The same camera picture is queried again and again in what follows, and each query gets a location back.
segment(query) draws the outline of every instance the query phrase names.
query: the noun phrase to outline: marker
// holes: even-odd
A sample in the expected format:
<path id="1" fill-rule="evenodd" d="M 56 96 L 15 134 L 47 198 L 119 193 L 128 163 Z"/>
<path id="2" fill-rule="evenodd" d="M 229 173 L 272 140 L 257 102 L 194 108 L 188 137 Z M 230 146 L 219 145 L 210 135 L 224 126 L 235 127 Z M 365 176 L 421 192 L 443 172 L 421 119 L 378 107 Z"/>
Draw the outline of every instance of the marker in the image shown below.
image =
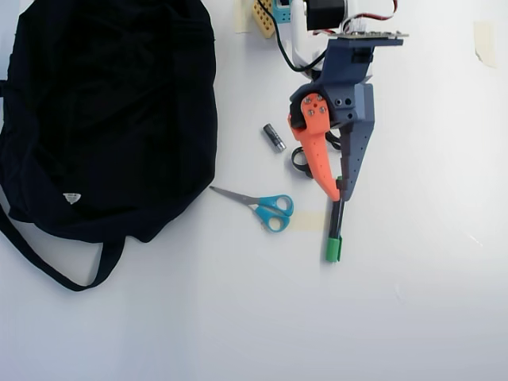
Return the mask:
<path id="1" fill-rule="evenodd" d="M 342 217 L 344 216 L 345 201 L 341 198 L 333 203 L 332 216 L 330 217 L 330 231 L 328 234 L 328 243 L 326 246 L 326 260 L 329 262 L 338 262 L 341 260 L 342 249 Z"/>
<path id="2" fill-rule="evenodd" d="M 263 131 L 267 134 L 270 141 L 273 143 L 275 148 L 279 152 L 282 152 L 286 149 L 286 145 L 283 140 L 280 138 L 279 134 L 275 131 L 275 129 L 271 126 L 271 124 L 267 124 L 263 127 Z"/>

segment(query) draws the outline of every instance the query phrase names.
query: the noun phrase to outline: battery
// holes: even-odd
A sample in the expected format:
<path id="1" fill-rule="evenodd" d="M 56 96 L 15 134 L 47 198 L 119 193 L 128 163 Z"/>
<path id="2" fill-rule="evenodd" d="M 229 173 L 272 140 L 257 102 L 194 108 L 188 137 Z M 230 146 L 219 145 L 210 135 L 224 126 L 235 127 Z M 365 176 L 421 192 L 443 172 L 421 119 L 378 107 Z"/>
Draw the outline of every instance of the battery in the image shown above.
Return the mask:
<path id="1" fill-rule="evenodd" d="M 263 131 L 267 134 L 270 141 L 277 148 L 279 152 L 282 152 L 286 149 L 286 145 L 283 140 L 280 138 L 279 134 L 275 131 L 275 129 L 271 126 L 271 124 L 267 124 L 263 127 Z"/>

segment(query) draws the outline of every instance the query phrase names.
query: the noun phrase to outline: masking tape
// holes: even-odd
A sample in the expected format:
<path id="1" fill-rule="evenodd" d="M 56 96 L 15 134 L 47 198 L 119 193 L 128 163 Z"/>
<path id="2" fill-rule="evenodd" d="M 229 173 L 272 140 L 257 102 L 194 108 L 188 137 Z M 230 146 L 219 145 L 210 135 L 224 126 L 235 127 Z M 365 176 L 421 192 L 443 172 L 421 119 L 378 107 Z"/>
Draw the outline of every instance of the masking tape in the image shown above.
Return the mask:
<path id="1" fill-rule="evenodd" d="M 326 227 L 326 212 L 294 212 L 288 230 L 295 232 L 322 232 Z"/>
<path id="2" fill-rule="evenodd" d="M 475 21 L 475 50 L 478 59 L 486 66 L 496 68 L 495 30 L 489 21 Z"/>
<path id="3" fill-rule="evenodd" d="M 252 17 L 252 0 L 233 0 L 235 33 L 248 32 L 248 22 Z"/>

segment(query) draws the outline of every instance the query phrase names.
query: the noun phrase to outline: blue scissors handle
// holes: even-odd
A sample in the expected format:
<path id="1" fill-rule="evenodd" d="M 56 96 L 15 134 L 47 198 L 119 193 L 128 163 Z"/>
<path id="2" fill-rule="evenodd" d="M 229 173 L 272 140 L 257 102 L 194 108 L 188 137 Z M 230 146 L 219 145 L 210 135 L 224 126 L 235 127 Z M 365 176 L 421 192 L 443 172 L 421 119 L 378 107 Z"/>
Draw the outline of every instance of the blue scissors handle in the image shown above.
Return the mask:
<path id="1" fill-rule="evenodd" d="M 264 225 L 273 233 L 282 232 L 290 222 L 290 218 L 284 214 L 278 212 L 272 212 L 266 206 L 258 206 L 254 213 L 261 218 Z"/>
<path id="2" fill-rule="evenodd" d="M 280 212 L 286 217 L 291 217 L 294 212 L 293 200 L 287 194 L 280 194 L 278 196 L 272 197 L 262 197 L 260 198 L 258 205 L 266 206 L 269 209 Z"/>

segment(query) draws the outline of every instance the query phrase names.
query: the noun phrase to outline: yellow breadboard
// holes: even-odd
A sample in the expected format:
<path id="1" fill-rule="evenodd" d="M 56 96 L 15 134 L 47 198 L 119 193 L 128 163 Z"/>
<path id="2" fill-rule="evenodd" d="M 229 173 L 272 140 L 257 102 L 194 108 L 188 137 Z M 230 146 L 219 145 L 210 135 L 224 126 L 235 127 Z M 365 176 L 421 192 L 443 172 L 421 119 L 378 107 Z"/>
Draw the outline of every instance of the yellow breadboard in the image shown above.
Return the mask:
<path id="1" fill-rule="evenodd" d="M 271 13 L 271 0 L 261 0 L 261 2 Z M 273 21 L 266 14 L 263 8 L 260 7 L 257 0 L 254 0 L 254 5 L 252 6 L 252 16 L 254 17 L 254 20 L 256 20 L 257 26 L 260 27 L 264 38 L 270 38 L 273 36 L 273 33 L 275 33 Z"/>

